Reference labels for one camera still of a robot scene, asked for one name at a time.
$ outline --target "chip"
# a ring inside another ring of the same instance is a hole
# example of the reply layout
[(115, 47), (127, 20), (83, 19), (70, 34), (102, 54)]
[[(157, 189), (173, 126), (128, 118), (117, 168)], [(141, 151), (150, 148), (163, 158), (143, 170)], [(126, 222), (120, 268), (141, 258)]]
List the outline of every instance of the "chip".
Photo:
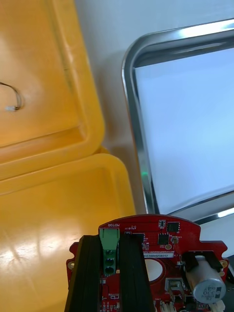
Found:
[(179, 231), (179, 222), (167, 223), (167, 232), (178, 232), (178, 231)]
[(158, 244), (159, 245), (167, 245), (169, 242), (169, 235), (168, 234), (159, 234), (158, 235)]

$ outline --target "green led light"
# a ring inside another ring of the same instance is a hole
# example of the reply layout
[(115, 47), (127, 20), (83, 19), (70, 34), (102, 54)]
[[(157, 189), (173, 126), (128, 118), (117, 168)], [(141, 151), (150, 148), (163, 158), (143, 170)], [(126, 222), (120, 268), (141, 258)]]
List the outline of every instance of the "green led light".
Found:
[(147, 171), (143, 171), (142, 173), (141, 173), (141, 176), (147, 176), (148, 175), (148, 172)]

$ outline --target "screw hole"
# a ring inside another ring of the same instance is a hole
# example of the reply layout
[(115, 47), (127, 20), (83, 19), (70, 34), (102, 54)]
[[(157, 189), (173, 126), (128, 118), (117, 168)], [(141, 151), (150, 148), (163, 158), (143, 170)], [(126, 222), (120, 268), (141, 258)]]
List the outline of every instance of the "screw hole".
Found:
[(75, 265), (75, 263), (74, 263), (73, 261), (71, 261), (71, 262), (68, 263), (67, 266), (68, 266), (68, 268), (69, 268), (70, 270), (73, 270), (74, 265)]

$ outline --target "red circuit board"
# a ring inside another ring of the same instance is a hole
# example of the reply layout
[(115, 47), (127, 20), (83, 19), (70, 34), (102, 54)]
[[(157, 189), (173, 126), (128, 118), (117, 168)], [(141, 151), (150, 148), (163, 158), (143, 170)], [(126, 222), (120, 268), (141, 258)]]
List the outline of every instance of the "red circuit board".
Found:
[[(142, 249), (145, 259), (152, 259), (162, 265), (162, 274), (156, 280), (150, 282), (151, 293), (157, 311), (162, 302), (171, 302), (169, 293), (165, 290), (166, 278), (180, 279), (181, 257), (185, 252), (213, 251), (219, 261), (227, 250), (222, 241), (199, 240), (201, 228), (199, 225), (168, 215), (136, 215), (110, 221), (99, 227), (100, 229), (119, 229), (120, 234), (141, 234)], [(70, 251), (76, 256), (78, 243), (74, 243)], [(222, 271), (222, 279), (225, 282), (228, 267)], [(72, 271), (67, 266), (68, 281)], [(102, 312), (116, 312), (119, 308), (119, 270), (117, 273), (101, 278)], [(184, 289), (186, 295), (191, 296), (191, 291)], [(179, 311), (184, 307), (183, 301), (175, 302), (175, 309)], [(199, 311), (210, 311), (207, 305), (198, 305)]]

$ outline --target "white surface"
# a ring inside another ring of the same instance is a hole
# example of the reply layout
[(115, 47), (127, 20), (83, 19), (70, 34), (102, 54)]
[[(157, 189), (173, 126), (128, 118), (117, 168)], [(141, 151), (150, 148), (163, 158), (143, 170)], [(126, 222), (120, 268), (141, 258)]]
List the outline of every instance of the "white surface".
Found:
[(130, 174), (138, 212), (144, 211), (136, 154), (121, 83), (124, 53), (147, 33), (231, 19), (233, 0), (76, 0), (90, 64), (106, 120), (105, 145)]
[(162, 274), (162, 265), (152, 259), (145, 259), (146, 270), (148, 274), (149, 281), (152, 282), (159, 278)]
[(234, 49), (136, 69), (162, 214), (234, 189)]
[(201, 225), (200, 240), (222, 240), (228, 247), (223, 257), (234, 255), (234, 214)]

